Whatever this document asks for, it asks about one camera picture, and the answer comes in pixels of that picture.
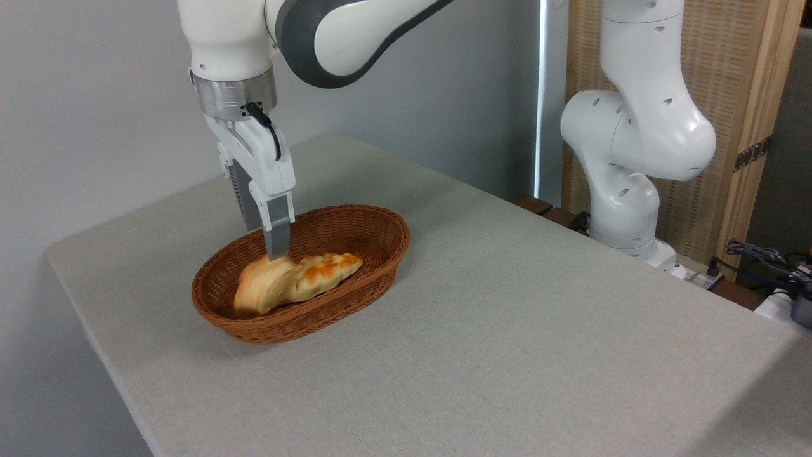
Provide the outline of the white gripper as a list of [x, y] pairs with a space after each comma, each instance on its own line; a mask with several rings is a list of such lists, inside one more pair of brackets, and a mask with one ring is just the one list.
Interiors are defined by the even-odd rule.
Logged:
[[232, 184], [247, 231], [262, 229], [271, 261], [287, 257], [295, 221], [288, 191], [295, 187], [296, 177], [286, 139], [281, 132], [273, 136], [252, 117], [243, 121], [205, 119], [219, 141], [221, 169]]

